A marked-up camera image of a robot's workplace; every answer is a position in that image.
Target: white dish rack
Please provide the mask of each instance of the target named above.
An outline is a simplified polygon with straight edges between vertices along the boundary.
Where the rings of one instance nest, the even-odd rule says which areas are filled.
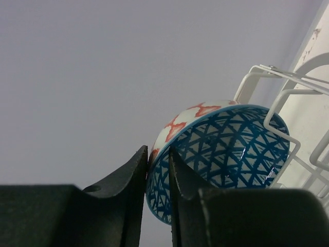
[[[301,188],[310,190],[313,192],[318,199],[322,202],[325,207],[327,213],[329,214],[329,152],[325,152],[327,146],[329,145],[329,126],[327,132],[324,134],[323,138],[318,142],[316,147],[310,153],[308,159],[301,159],[298,157],[298,151],[303,145],[297,137],[289,136],[281,131],[278,131],[269,125],[270,119],[272,118],[274,113],[280,114],[280,111],[284,107],[285,103],[288,100],[289,95],[327,95],[329,96],[329,82],[325,80],[316,79],[313,77],[309,77],[306,74],[311,72],[312,70],[324,66],[329,65],[329,52],[316,56],[303,65],[301,65],[295,72],[283,71],[274,66],[253,66],[249,73],[243,78],[234,100],[239,101],[242,104],[248,104],[250,98],[261,78],[278,78],[278,79],[287,79],[280,93],[276,97],[274,103],[270,107],[270,110],[264,120],[264,127],[273,133],[281,136],[293,145],[292,150],[290,150],[290,154],[283,165],[282,170],[275,178],[272,183],[272,187],[276,188],[286,188],[286,186],[282,183],[279,183],[279,179],[282,174],[285,172],[286,168],[292,161],[297,162],[302,167],[304,167],[307,171],[310,172],[310,176],[303,183]],[[297,89],[296,85],[304,86],[304,89]],[[324,185],[321,191],[312,191],[312,185],[317,181],[321,181]]]

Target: bowl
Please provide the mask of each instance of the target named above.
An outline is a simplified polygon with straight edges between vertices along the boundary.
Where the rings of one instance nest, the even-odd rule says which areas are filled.
[[[151,149],[146,189],[151,212],[171,224],[170,146],[218,188],[268,188],[289,153],[289,141],[263,126],[268,110],[220,100],[198,104],[172,119]],[[289,134],[278,114],[270,125]]]

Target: wall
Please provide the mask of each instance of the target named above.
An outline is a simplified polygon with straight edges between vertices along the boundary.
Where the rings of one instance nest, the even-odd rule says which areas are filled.
[[[1,1],[0,183],[101,179],[254,64],[289,66],[321,2]],[[141,246],[170,245],[146,208]]]

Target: dish rack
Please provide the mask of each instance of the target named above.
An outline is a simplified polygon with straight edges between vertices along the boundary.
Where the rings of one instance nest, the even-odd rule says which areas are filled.
[[[302,64],[295,72],[288,72],[276,68],[274,66],[256,65],[253,66],[249,73],[243,78],[234,100],[239,101],[242,104],[248,104],[250,98],[261,78],[277,78],[286,79],[284,86],[274,100],[269,112],[264,120],[264,127],[272,131],[278,136],[290,141],[294,146],[290,148],[289,156],[284,163],[280,173],[274,179],[271,187],[274,188],[286,188],[286,186],[279,182],[280,177],[284,174],[285,170],[292,161],[296,161],[307,171],[310,172],[310,176],[301,186],[302,189],[307,189],[313,192],[317,198],[323,204],[327,214],[329,215],[329,151],[325,153],[327,146],[329,145],[329,126],[328,131],[324,134],[323,138],[318,142],[315,149],[309,155],[309,162],[298,157],[298,151],[303,143],[301,143],[296,137],[289,136],[281,131],[274,129],[269,125],[269,122],[274,113],[280,114],[283,106],[287,102],[290,95],[327,95],[329,96],[329,82],[309,77],[306,74],[310,71],[329,65],[329,53],[321,54],[317,57],[310,59]],[[297,89],[296,85],[302,85],[305,89]],[[321,181],[324,184],[320,192],[311,190],[312,185],[317,181]]]

